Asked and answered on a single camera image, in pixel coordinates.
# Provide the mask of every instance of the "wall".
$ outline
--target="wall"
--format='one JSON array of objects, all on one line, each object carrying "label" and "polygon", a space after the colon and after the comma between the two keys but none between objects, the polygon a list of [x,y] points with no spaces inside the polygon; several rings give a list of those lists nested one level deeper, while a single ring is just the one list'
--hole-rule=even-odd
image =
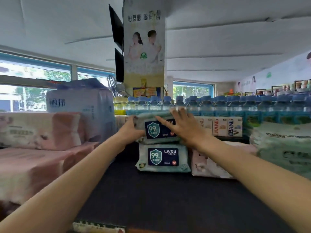
[{"label": "wall", "polygon": [[215,82],[205,82],[205,81],[195,81],[195,80],[185,80],[180,78],[173,78],[173,76],[165,77],[165,89],[169,92],[169,96],[173,97],[173,81],[190,82],[190,83],[204,83],[204,84],[214,84],[214,96],[217,96],[217,92],[228,92],[230,89],[234,89],[235,82],[226,83],[215,83]]},{"label": "wall", "polygon": [[311,79],[310,51],[298,55],[269,69],[237,81],[236,92],[256,92],[256,89],[271,89],[272,86],[291,84],[295,80]]}]

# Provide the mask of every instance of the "black countertop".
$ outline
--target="black countertop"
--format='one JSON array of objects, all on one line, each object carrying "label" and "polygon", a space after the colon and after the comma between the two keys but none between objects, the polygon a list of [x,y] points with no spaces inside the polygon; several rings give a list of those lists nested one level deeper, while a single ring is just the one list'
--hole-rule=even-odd
[{"label": "black countertop", "polygon": [[293,232],[236,180],[140,172],[137,160],[138,144],[131,144],[77,219],[172,233]]}]

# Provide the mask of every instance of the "television screen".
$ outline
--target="television screen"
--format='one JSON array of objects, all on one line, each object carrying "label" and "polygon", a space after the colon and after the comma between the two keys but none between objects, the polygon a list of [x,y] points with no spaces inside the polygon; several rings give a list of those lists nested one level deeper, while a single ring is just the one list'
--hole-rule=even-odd
[{"label": "television screen", "polygon": [[123,51],[123,24],[122,21],[119,19],[115,10],[109,4],[109,12],[110,12],[110,19],[111,19],[111,27],[112,27],[112,35],[114,37],[114,42],[120,47]]},{"label": "television screen", "polygon": [[115,48],[115,62],[116,62],[116,81],[124,81],[124,57],[123,55]]}]

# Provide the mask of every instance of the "ceiling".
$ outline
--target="ceiling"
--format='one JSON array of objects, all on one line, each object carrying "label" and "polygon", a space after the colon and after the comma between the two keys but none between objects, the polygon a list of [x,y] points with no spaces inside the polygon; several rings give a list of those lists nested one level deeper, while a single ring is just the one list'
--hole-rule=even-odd
[{"label": "ceiling", "polygon": [[[121,18],[122,0],[0,0],[0,45],[113,70],[108,3]],[[174,78],[236,81],[311,50],[311,0],[166,0],[163,8]]]}]

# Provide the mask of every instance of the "hand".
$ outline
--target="hand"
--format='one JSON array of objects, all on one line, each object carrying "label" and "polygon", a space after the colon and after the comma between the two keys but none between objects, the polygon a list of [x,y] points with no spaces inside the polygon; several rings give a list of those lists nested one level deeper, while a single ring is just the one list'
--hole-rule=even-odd
[{"label": "hand", "polygon": [[193,114],[187,114],[184,108],[179,109],[179,111],[171,109],[170,112],[176,121],[176,125],[159,116],[156,116],[156,119],[180,136],[186,146],[197,149],[201,143],[206,143],[208,139],[213,138],[199,125]]},{"label": "hand", "polygon": [[134,127],[134,116],[130,116],[128,121],[120,128],[120,130],[115,134],[118,136],[123,145],[130,144],[142,136],[145,136],[146,133],[144,130],[137,130]]}]

